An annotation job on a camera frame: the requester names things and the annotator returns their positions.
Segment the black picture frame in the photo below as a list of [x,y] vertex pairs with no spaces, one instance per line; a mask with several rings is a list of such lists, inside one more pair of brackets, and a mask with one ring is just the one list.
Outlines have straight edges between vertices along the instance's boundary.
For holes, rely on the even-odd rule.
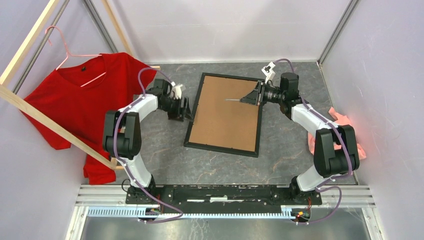
[[258,78],[204,72],[193,104],[184,146],[239,156],[259,156],[262,107],[239,101]]

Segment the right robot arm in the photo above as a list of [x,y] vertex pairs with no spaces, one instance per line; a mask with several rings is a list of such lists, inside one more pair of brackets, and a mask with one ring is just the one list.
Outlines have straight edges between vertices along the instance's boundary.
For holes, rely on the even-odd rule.
[[302,126],[315,139],[313,165],[293,178],[289,199],[302,204],[309,192],[319,190],[329,181],[345,178],[360,166],[356,133],[350,124],[340,125],[317,112],[300,96],[299,76],[285,72],[279,86],[260,80],[255,88],[239,101],[262,106],[279,104],[280,111],[290,120]]

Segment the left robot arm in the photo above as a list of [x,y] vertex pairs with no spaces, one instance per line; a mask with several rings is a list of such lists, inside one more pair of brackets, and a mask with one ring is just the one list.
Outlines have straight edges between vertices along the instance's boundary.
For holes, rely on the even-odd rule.
[[141,121],[150,113],[161,110],[170,120],[193,121],[189,98],[183,96],[185,86],[166,79],[156,79],[153,87],[141,88],[141,94],[118,110],[110,110],[104,119],[102,147],[125,170],[130,185],[138,190],[145,204],[157,198],[153,175],[142,158]]

